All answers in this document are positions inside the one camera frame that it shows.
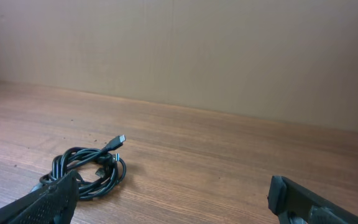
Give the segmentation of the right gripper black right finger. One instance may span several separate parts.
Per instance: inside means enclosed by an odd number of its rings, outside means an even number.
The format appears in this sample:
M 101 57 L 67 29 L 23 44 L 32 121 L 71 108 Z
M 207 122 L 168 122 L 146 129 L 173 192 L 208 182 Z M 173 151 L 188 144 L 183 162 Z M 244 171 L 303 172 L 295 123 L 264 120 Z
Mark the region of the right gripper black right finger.
M 280 224 L 358 224 L 358 216 L 284 176 L 272 177 L 267 198 Z

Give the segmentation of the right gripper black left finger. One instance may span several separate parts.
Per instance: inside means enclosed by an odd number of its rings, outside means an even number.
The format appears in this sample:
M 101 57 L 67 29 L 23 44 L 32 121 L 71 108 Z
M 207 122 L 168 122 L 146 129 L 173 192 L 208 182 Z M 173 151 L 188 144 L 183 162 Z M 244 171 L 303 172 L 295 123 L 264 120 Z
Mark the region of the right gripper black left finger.
M 0 208 L 0 224 L 70 224 L 79 201 L 75 170 Z

